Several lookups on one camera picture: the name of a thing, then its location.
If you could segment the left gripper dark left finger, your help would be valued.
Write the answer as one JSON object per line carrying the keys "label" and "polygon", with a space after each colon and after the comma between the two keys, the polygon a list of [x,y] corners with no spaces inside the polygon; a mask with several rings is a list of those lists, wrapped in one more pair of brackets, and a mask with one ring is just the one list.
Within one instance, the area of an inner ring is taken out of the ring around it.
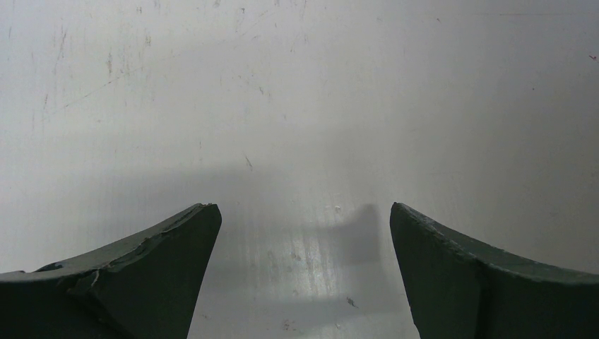
{"label": "left gripper dark left finger", "polygon": [[99,249],[1,275],[2,338],[186,338],[222,216],[196,204]]}

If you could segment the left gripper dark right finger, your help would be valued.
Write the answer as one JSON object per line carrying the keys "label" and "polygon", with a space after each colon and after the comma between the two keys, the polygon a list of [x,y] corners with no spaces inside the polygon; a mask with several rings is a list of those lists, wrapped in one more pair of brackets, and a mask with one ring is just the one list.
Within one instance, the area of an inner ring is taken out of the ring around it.
{"label": "left gripper dark right finger", "polygon": [[390,231],[421,338],[597,338],[598,276],[533,261],[394,203]]}

